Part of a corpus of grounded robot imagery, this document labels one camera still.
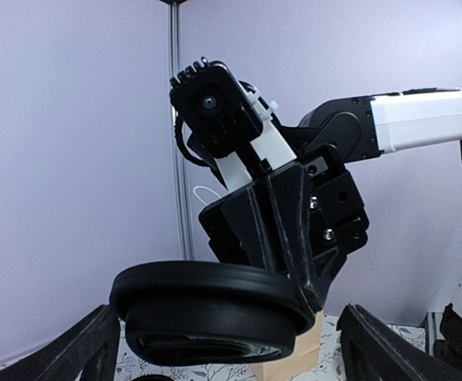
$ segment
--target white arm segment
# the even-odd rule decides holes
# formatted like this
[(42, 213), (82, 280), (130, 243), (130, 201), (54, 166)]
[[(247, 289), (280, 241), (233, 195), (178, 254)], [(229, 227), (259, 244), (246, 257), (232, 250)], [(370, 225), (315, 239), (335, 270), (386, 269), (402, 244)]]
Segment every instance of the white arm segment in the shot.
[[(241, 86), (241, 90), (263, 121), (263, 132), (256, 139), (251, 141), (251, 145), (260, 159), (268, 160), (271, 169), (280, 168), (284, 164), (296, 159), (296, 155), (289, 144), (271, 122), (271, 113), (277, 109), (277, 104), (272, 102), (270, 106), (265, 109), (259, 102), (260, 92), (256, 88), (252, 92), (246, 91), (246, 89)], [(217, 163), (218, 170), (221, 172), (229, 192), (233, 192), (252, 181), (252, 177), (248, 173), (247, 168), (235, 152), (221, 159), (215, 159), (215, 162)]]
[(462, 90), (380, 95), (371, 106), (384, 153), (462, 140)]
[[(462, 140), (462, 90), (378, 96), (371, 104), (384, 153)], [(462, 274), (451, 303), (462, 318)]]

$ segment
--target white cable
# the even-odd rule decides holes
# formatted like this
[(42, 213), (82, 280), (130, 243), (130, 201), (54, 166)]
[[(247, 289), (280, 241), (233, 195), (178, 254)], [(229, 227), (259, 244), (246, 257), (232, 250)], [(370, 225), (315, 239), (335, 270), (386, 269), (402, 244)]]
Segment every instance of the white cable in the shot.
[(205, 200), (203, 200), (201, 198), (201, 196), (198, 194), (198, 190), (199, 189), (205, 189), (207, 191), (209, 191), (210, 193), (214, 194), (217, 196), (217, 198), (221, 198), (221, 195), (219, 193), (217, 193), (215, 190), (209, 188), (209, 187), (205, 187), (204, 185), (197, 185), (196, 187), (194, 187), (192, 189), (192, 193), (194, 193), (194, 196), (196, 196), (196, 198), (204, 205), (204, 206), (208, 206), (208, 203), (205, 202)]

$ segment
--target lavender wall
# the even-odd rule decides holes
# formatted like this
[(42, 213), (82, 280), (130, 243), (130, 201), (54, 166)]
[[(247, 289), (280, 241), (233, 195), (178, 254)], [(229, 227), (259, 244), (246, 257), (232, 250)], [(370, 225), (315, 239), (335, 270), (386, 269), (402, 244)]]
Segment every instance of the lavender wall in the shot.
[(0, 1), (0, 360), (179, 258), (167, 7)]
[[(462, 87), (462, 1), (190, 0), (183, 58), (223, 60), (275, 99), (284, 125), (325, 100), (413, 87)], [(349, 165), (371, 218), (369, 243), (333, 284), (327, 312), (361, 303), (389, 322), (418, 324), (448, 303), (462, 261), (458, 143)], [(224, 193), (207, 171), (191, 186)], [(212, 260), (192, 213), (199, 257)]]

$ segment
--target black cable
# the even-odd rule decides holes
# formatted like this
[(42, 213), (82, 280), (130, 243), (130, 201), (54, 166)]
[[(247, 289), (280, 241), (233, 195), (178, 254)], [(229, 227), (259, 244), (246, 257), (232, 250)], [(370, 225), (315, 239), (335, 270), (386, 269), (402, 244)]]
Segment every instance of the black cable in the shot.
[(192, 155), (185, 145), (185, 142), (183, 141), (183, 118), (180, 115), (176, 117), (175, 121), (175, 140), (176, 146), (186, 160), (190, 161), (192, 164), (198, 165), (199, 167), (209, 167), (205, 160), (201, 160)]

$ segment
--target robotic arm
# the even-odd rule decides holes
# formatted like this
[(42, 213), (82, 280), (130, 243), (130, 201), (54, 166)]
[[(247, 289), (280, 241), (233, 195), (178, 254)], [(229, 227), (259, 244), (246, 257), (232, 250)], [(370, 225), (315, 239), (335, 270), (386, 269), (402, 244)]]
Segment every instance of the robotic arm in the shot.
[[(364, 204), (344, 163), (453, 140), (462, 149), (462, 89), (332, 100), (293, 129), (223, 63), (203, 59), (171, 84), (189, 147), (229, 190), (200, 213), (210, 247), (221, 262), (287, 275), (311, 313), (346, 256), (367, 242)], [(462, 279), (441, 332), (462, 357)]]

